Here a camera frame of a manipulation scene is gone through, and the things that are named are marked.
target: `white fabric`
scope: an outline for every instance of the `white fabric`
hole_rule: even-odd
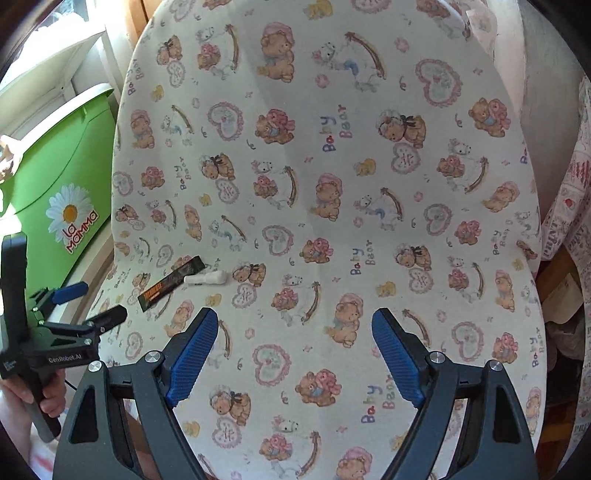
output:
[[[129,363],[217,311],[215,347],[176,409],[206,471],[380,478],[415,410],[372,338],[379,307],[454,361],[504,362],[537,443],[535,182],[502,81],[454,5],[168,1],[126,89],[115,264],[90,314],[126,306],[101,355]],[[232,278],[141,313],[139,293],[194,255]]]

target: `wooden furniture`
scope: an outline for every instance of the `wooden furniture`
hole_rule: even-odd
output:
[[[132,46],[148,24],[161,0],[126,0],[125,22]]]

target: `green plastic box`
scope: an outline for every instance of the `green plastic box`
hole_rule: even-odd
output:
[[[28,236],[27,294],[61,287],[111,215],[111,92],[97,85],[43,120],[20,141],[30,146],[14,177],[0,184],[0,236]]]

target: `daisy logo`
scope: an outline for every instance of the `daisy logo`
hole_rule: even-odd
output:
[[[73,253],[82,242],[84,234],[99,218],[88,190],[73,183],[64,185],[49,199],[49,205],[45,212],[52,220],[49,233],[55,233],[56,242],[63,241],[68,253]]]

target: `black clamp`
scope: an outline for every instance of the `black clamp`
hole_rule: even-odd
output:
[[[99,358],[100,335],[123,323],[127,310],[122,306],[99,313],[82,325],[47,322],[57,304],[88,291],[86,284],[60,290],[43,289],[25,298],[27,236],[17,233],[2,240],[0,278],[4,314],[0,316],[0,377],[19,375],[35,401],[25,404],[39,437],[50,442],[60,434],[58,419],[39,407],[43,387],[61,368],[87,365]]]

